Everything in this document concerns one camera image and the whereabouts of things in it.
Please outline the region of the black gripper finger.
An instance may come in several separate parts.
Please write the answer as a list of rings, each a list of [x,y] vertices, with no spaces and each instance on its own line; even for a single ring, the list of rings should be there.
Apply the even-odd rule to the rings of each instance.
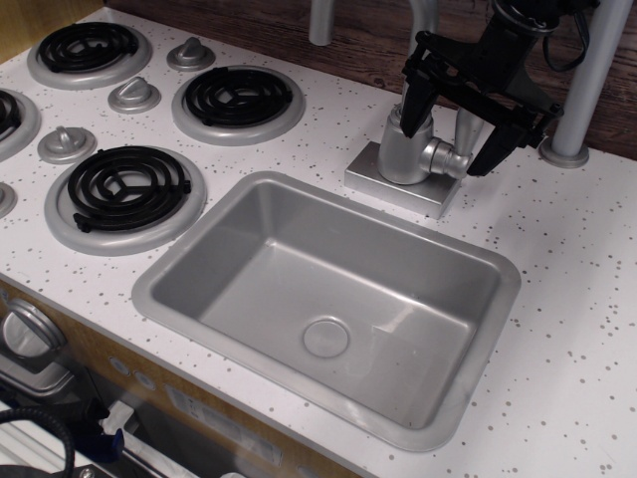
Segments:
[[[420,75],[407,78],[408,88],[402,104],[400,127],[406,137],[413,137],[430,116],[439,90]]]
[[[469,166],[470,176],[486,176],[507,158],[523,139],[523,130],[513,123],[497,125]]]

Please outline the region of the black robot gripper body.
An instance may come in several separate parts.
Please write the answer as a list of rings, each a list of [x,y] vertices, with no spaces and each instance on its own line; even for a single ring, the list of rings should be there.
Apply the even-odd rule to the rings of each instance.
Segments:
[[[443,97],[494,127],[516,124],[518,147],[537,146],[563,109],[533,82],[526,61],[535,43],[554,32],[564,10],[557,3],[495,3],[480,39],[466,43],[429,31],[403,69],[430,80]]]

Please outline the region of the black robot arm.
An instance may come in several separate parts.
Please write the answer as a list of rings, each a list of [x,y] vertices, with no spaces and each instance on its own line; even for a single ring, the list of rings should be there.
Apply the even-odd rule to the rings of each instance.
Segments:
[[[561,17],[571,16],[581,44],[579,56],[549,67],[565,72],[580,65],[590,42],[584,12],[597,5],[595,1],[495,1],[494,14],[475,43],[418,32],[415,50],[403,69],[408,88],[402,132],[413,136],[437,99],[444,97],[494,127],[469,166],[469,175],[488,174],[518,147],[539,146],[547,128],[562,117],[563,107],[530,78],[527,57],[537,42],[547,52]]]

